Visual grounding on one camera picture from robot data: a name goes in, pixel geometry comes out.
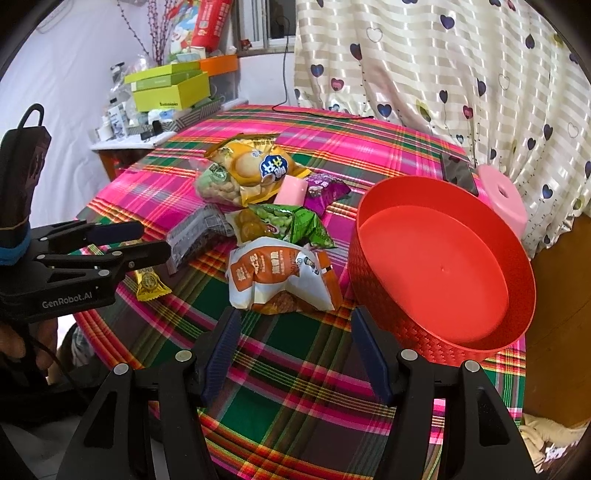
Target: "red bowl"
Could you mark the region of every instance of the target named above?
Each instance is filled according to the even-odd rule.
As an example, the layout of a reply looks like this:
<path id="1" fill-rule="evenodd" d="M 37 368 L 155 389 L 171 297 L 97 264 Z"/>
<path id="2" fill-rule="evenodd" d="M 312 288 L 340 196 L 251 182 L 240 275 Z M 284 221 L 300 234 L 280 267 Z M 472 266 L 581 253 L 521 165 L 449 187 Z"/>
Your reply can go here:
<path id="1" fill-rule="evenodd" d="M 534 314 L 519 239 L 481 200 L 440 180 L 396 177 L 363 196 L 349 274 L 377 324 L 431 362 L 484 360 L 518 340 Z"/>

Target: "wooden cabinet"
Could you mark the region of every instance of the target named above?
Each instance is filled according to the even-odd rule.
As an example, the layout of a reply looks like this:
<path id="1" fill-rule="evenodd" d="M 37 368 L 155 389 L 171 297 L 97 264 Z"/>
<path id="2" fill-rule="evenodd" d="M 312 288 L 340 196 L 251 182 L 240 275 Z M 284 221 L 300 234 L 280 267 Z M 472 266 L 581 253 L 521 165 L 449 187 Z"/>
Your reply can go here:
<path id="1" fill-rule="evenodd" d="M 524 411 L 572 426 L 591 418 L 591 218 L 532 261 Z"/>

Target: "table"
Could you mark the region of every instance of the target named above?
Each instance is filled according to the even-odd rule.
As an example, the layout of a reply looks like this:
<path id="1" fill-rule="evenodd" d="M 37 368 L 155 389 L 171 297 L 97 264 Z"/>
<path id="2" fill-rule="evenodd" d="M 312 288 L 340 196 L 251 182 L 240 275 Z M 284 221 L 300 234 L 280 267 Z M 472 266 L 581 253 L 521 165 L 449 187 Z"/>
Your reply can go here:
<path id="1" fill-rule="evenodd" d="M 99 154 L 109 180 L 113 181 L 118 176 L 118 169 L 116 168 L 118 163 L 131 165 L 175 135 L 176 132 L 162 132 L 160 135 L 150 137 L 147 140 L 142 140 L 140 135 L 130 135 L 120 140 L 113 139 L 97 142 L 91 145 L 90 149 Z"/>
<path id="2" fill-rule="evenodd" d="M 202 205 L 189 160 L 238 133 L 280 132 L 293 158 L 329 171 L 352 188 L 329 207 L 324 224 L 336 241 L 329 251 L 345 298 L 331 313 L 242 315 L 242 337 L 221 395 L 200 413 L 214 461 L 242 478 L 365 479 L 378 465 L 393 409 L 374 397 L 356 348 L 349 316 L 356 303 L 346 268 L 356 206 L 386 176 L 441 177 L 438 153 L 465 158 L 454 145 L 374 119 L 339 113 L 246 106 L 189 128 L 130 167 L 80 214 L 89 221 L 144 222 L 144 238 L 162 239 L 171 225 Z M 487 201 L 479 179 L 480 198 Z M 127 277 L 112 306 L 76 320 L 102 361 L 113 367 L 157 365 L 211 330 L 229 304 L 225 259 L 218 245 L 173 277 L 160 268 L 173 294 L 150 303 L 135 299 Z M 519 422 L 525 385 L 525 341 L 482 363 L 509 412 Z M 425 479 L 436 478 L 443 441 L 444 402 L 434 405 Z"/>

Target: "curtain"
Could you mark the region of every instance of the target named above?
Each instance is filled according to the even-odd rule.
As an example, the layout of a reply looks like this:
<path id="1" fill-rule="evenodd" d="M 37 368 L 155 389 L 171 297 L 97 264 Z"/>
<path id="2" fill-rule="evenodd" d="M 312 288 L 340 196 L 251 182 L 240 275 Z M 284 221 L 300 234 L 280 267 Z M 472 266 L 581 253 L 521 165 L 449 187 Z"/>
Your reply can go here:
<path id="1" fill-rule="evenodd" d="M 507 175 L 528 254 L 591 197 L 591 86 L 523 0 L 297 0 L 301 106 L 395 122 L 461 145 Z"/>

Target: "bottle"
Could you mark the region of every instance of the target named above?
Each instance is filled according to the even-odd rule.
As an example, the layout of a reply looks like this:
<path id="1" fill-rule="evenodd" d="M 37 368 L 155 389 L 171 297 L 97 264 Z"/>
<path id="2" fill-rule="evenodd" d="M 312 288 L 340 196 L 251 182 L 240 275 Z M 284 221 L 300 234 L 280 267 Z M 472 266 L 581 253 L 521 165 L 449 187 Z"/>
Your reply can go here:
<path id="1" fill-rule="evenodd" d="M 117 139 L 121 140 L 128 135 L 129 121 L 125 114 L 125 107 L 122 103 L 117 103 L 117 98 L 112 98 L 110 101 L 111 108 L 109 108 L 109 119 L 113 127 L 113 133 Z"/>
<path id="2" fill-rule="evenodd" d="M 111 127 L 111 120 L 106 115 L 103 115 L 103 124 L 102 126 L 96 131 L 99 135 L 100 141 L 104 142 L 107 140 L 111 140 L 114 137 L 113 129 Z"/>

